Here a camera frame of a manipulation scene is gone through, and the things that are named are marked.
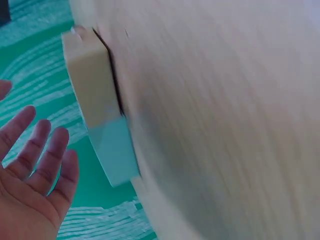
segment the wooden block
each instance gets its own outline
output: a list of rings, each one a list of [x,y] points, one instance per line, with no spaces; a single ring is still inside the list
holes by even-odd
[[[88,128],[120,117],[108,50],[92,29],[62,35],[72,86]]]
[[[113,187],[139,175],[127,119],[120,113],[109,54],[92,29],[62,36],[67,70],[88,136]]]

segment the teal carpet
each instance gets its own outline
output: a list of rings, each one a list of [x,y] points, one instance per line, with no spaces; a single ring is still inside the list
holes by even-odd
[[[22,148],[39,119],[70,132],[79,155],[80,181],[59,240],[156,240],[131,183],[112,188],[86,133],[65,67],[61,33],[73,25],[67,0],[10,0],[12,22],[0,28],[0,79],[12,80],[0,104],[0,126],[22,107],[34,105],[36,120],[3,164]]]

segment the palm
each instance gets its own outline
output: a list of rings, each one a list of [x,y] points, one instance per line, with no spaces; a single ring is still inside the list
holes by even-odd
[[[10,85],[0,80],[0,100]],[[35,117],[24,108],[0,129],[0,161]],[[79,178],[77,154],[66,151],[68,131],[57,128],[34,173],[48,139],[51,124],[41,120],[21,153],[6,168],[0,164],[0,236],[3,239],[55,239],[71,205]],[[56,186],[56,176],[61,173]]]

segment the floor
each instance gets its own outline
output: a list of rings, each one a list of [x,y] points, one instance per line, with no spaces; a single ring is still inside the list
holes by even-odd
[[[0,78],[13,90],[0,104],[0,126],[23,106],[34,105],[36,120],[3,164],[21,149],[39,119],[70,132],[80,181],[58,239],[157,239],[131,183],[112,188],[86,133],[65,67],[60,34],[73,25],[67,0],[10,0],[12,22],[0,28]]]

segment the wooden board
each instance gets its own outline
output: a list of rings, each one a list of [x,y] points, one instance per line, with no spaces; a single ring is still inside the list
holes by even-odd
[[[307,4],[88,4],[159,239],[319,239],[320,35]]]

